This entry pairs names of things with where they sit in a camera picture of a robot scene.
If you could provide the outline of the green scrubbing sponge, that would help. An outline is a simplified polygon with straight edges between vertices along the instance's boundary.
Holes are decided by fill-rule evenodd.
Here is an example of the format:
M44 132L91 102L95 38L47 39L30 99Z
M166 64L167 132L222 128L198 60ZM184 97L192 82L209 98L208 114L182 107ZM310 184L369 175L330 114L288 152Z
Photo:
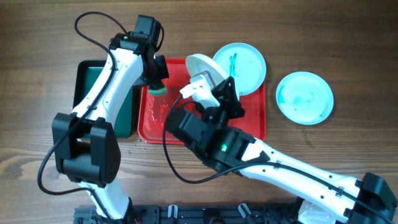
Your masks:
M152 96L164 95L167 93L167 88L162 82L153 83L148 86L148 92Z

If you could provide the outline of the white plate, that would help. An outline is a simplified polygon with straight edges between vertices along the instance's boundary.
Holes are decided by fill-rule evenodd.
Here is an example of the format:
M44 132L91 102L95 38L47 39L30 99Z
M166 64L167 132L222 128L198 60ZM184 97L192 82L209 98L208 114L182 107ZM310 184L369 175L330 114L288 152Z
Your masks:
M275 100L282 114L302 125L324 122L334 109L332 89L312 72L294 72L284 77L275 91Z
M180 90L183 98L192 97L205 108L219 107L220 103L212 91L230 75L212 58L203 54L189 55L185 65L190 83Z

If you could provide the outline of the white plate tray corner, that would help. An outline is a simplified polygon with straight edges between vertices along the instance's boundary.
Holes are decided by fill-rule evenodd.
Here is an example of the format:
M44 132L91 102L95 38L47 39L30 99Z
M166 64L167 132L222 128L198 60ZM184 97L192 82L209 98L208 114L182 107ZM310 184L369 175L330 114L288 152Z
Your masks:
M266 61L260 51L249 44L227 44L215 53L213 60L235 79L240 96L254 93L265 80Z

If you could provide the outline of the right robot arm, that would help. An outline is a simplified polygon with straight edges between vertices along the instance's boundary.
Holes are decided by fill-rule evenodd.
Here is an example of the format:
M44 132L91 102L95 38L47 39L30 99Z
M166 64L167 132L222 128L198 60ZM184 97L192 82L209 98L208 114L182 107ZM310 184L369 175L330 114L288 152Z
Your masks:
M167 131L217 175L235 172L300 197L300 223L392 222L397 198L382 177L367 173L356 179L327 172L231 127L231 119L245 114L232 77L192 72L181 96L195 105L195 112L184 106L175 109Z

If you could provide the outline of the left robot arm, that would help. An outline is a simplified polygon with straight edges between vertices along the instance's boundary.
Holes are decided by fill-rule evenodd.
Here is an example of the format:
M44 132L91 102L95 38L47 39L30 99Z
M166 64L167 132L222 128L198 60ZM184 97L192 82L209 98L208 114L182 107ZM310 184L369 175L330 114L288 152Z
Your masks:
M139 223L131 199L116 177L121 160L114 124L131 88L148 86L165 93L169 74L164 56L157 56L164 37L130 32L117 34L107 48L99 77L70 114L52 123L56 168L87 192L103 223Z

